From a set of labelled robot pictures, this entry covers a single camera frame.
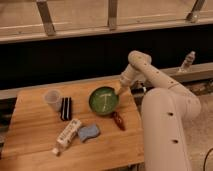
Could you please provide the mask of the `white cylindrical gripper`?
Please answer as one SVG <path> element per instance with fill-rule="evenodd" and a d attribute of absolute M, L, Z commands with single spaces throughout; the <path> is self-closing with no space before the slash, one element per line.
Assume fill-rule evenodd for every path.
<path fill-rule="evenodd" d="M 120 75 L 121 86 L 116 87 L 114 93 L 116 96 L 121 95 L 126 91 L 126 87 L 131 86 L 139 72 L 131 65 L 128 65 L 126 69 Z"/>

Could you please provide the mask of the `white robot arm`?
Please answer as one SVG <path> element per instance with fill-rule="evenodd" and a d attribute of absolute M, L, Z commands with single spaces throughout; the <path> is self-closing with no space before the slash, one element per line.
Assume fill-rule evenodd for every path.
<path fill-rule="evenodd" d="M 150 55 L 133 50 L 120 75 L 122 94 L 142 74 L 153 86 L 141 103 L 146 171 L 192 171 L 182 121 L 201 112 L 199 98 L 151 64 Z"/>

